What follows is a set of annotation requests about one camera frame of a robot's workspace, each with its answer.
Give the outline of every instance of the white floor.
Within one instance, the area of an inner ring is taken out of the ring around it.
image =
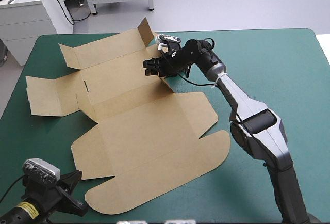
[[[194,31],[268,28],[310,28],[330,34],[330,0],[154,0],[100,4],[98,15],[74,26],[75,33],[121,32],[135,28],[147,17],[154,31]],[[68,3],[75,19],[89,13]],[[321,36],[323,46],[330,39]],[[13,58],[0,67],[0,116],[22,71]]]

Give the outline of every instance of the green tabletop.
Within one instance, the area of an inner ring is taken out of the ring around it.
[[[251,97],[266,102],[281,116],[307,210],[321,221],[330,221],[330,66],[314,33],[309,29],[278,29],[171,34],[181,37],[183,43],[190,38],[214,38],[215,52],[227,65],[229,75]],[[47,35],[37,40],[0,119],[0,195],[22,174],[27,158],[44,159],[62,173],[74,170],[70,146],[95,125],[81,111],[60,118],[32,116],[25,76],[58,78],[72,73],[75,70],[66,66],[58,43],[78,46],[111,35]],[[206,82],[196,67],[190,80]],[[168,82],[176,92],[205,92],[219,115],[219,122],[208,133],[229,131],[230,108],[217,88],[195,87],[180,78]],[[74,197],[83,200],[88,189],[105,180],[82,181]],[[13,188],[0,206],[0,215],[19,202],[23,191],[20,184]],[[180,218],[198,222],[281,221],[262,161],[253,160],[233,140],[227,160],[216,170],[127,213],[111,216],[91,209],[84,218],[56,213],[51,220],[114,223]]]

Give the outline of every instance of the cable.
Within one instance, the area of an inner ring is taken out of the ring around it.
[[[64,16],[65,16],[65,18],[67,19],[67,21],[68,21],[71,25],[75,25],[75,22],[78,22],[78,21],[82,21],[82,20],[87,19],[87,18],[92,14],[92,13],[90,12],[90,13],[87,15],[87,17],[85,17],[85,18],[83,18],[83,19],[75,20],[75,19],[73,19],[72,15],[71,15],[71,13],[70,13],[70,11],[69,11],[69,9],[68,9],[68,13],[69,13],[70,18],[71,18],[71,20],[69,20],[67,14],[65,13],[65,11],[64,11],[64,9],[63,9],[61,3],[60,3],[60,1],[59,1],[59,0],[56,0],[56,1],[57,1],[57,3],[60,5],[60,7],[61,7],[61,9],[62,9],[62,12],[63,12],[63,14],[64,14]]]
[[[7,189],[7,191],[5,192],[5,194],[1,197],[0,199],[0,203],[3,201],[3,199],[6,197],[6,195],[8,194],[8,192],[11,190],[11,188],[15,185],[15,183],[17,183],[19,180],[21,180],[22,178],[24,177],[23,176],[20,176],[18,179],[16,179],[10,186],[9,188]]]
[[[183,77],[182,75],[180,75],[179,73],[178,73],[177,75],[179,75],[184,81],[186,81],[186,82],[188,82],[188,83],[190,83],[190,84],[192,84],[192,85],[194,85],[194,86],[214,86],[214,84],[196,84],[196,83],[194,83],[194,82],[191,82],[191,81],[187,80],[186,78],[184,78],[184,77]]]

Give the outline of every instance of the flat cardboard sheet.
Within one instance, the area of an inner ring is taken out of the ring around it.
[[[229,134],[216,132],[92,188],[85,199],[104,214],[129,211],[214,170],[229,147]]]
[[[79,47],[60,44],[68,67],[80,70],[26,78],[33,115],[81,110],[97,122],[71,148],[83,179],[115,176],[86,194],[101,213],[150,201],[215,169],[229,152],[225,131],[199,139],[218,120],[203,93],[173,93],[145,76],[142,62],[160,55],[156,45],[147,47],[153,37],[144,19],[137,29]]]

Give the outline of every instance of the white cabinet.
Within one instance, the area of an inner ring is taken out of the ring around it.
[[[71,34],[56,0],[0,1],[0,39],[20,65],[25,65],[36,39],[46,34]],[[69,17],[63,0],[59,0]]]

